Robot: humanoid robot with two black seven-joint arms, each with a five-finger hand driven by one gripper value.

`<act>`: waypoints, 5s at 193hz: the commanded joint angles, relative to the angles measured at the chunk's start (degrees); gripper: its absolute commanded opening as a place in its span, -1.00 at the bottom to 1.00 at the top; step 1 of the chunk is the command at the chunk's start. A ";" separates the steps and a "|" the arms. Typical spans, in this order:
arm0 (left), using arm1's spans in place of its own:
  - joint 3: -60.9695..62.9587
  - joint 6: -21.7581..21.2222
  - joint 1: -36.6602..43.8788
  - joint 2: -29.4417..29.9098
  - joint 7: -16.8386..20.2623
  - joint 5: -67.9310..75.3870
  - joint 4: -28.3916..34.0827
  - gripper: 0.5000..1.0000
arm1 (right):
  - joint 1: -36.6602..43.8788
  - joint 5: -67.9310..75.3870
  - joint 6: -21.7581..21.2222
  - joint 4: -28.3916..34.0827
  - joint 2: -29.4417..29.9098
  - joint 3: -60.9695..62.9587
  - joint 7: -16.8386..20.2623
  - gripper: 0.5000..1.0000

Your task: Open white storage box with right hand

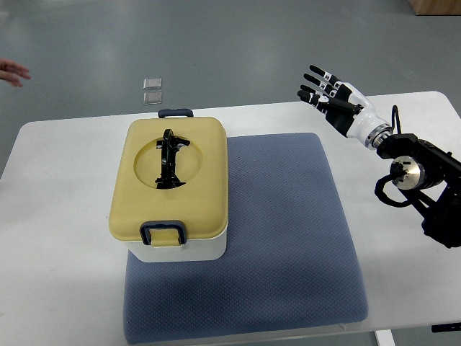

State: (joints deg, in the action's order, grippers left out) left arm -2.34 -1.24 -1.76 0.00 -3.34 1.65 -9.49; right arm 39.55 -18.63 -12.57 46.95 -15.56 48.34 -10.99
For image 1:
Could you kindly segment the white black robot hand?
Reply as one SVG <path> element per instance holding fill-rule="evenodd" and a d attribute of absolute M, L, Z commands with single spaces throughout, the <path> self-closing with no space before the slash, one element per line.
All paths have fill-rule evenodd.
<path fill-rule="evenodd" d="M 374 150 L 391 135 L 391 124 L 377 115 L 375 106 L 357 88 L 317 66 L 309 69 L 313 73 L 303 75 L 309 84 L 300 86 L 297 95 L 324 114 L 342 136 Z"/>

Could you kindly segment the person hand at left edge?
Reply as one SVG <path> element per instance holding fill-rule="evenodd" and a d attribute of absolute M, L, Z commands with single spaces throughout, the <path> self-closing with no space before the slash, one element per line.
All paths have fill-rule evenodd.
<path fill-rule="evenodd" d="M 16 61 L 1 58 L 0 60 L 1 80 L 13 87 L 22 87 L 22 80 L 30 80 L 30 70 Z"/>

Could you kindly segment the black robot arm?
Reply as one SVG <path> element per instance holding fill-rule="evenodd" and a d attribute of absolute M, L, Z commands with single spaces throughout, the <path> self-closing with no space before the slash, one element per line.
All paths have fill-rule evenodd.
<path fill-rule="evenodd" d="M 447 248 L 460 246 L 460 162 L 412 133 L 394 134 L 377 146 L 392 159 L 375 195 L 395 208 L 412 205 L 423 217 L 424 234 Z"/>

